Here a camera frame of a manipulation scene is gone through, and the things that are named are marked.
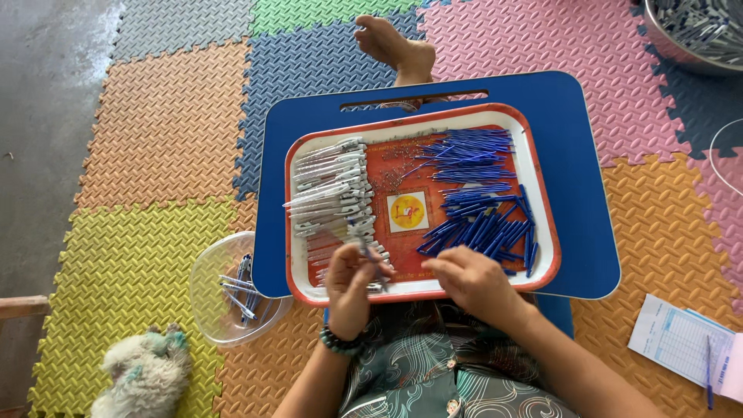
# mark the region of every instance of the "button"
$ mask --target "button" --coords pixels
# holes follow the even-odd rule
[[[457,408],[459,408],[458,400],[452,399],[449,402],[447,402],[447,412],[449,414],[454,414],[454,411],[456,411]]]

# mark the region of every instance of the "concrete floor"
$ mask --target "concrete floor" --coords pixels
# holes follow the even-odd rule
[[[54,292],[121,1],[0,1],[0,298]],[[25,404],[41,324],[2,328],[0,410]]]

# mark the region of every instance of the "stainless steel bowl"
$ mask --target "stainless steel bowl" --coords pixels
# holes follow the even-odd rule
[[[645,0],[645,26],[647,26],[647,36],[658,52],[688,71],[719,76],[743,74],[743,66],[709,60],[676,42],[658,21],[655,15],[655,0]]]

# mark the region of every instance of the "pink foam tile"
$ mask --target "pink foam tile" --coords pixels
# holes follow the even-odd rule
[[[472,0],[420,9],[419,29],[436,47],[434,78],[457,80],[529,71],[560,70],[583,86],[602,167],[616,157],[644,164],[647,154],[674,161],[679,144],[637,33],[640,17],[627,0]]]
[[[743,189],[743,148],[736,148],[738,157],[719,158],[714,152],[715,167],[728,183]],[[703,161],[687,159],[687,166],[698,168],[702,180],[695,183],[699,196],[710,198],[711,208],[705,209],[707,222],[717,222],[721,236],[713,238],[713,245],[718,253],[727,252],[729,266],[722,268],[726,280],[738,286],[743,292],[743,196],[725,184],[712,170],[710,159]],[[733,310],[743,315],[743,298],[733,301]]]

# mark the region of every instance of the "hand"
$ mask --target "hand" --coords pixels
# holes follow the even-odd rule
[[[392,269],[382,263],[376,251],[371,250],[377,259],[382,274],[391,277]],[[355,339],[369,322],[369,299],[366,298],[366,285],[374,279],[374,264],[361,255],[356,244],[346,244],[338,248],[330,260],[325,287],[330,297],[330,318],[328,328],[344,341]]]
[[[442,251],[421,267],[433,271],[462,309],[507,334],[523,327],[536,310],[511,287],[500,264],[464,245]]]

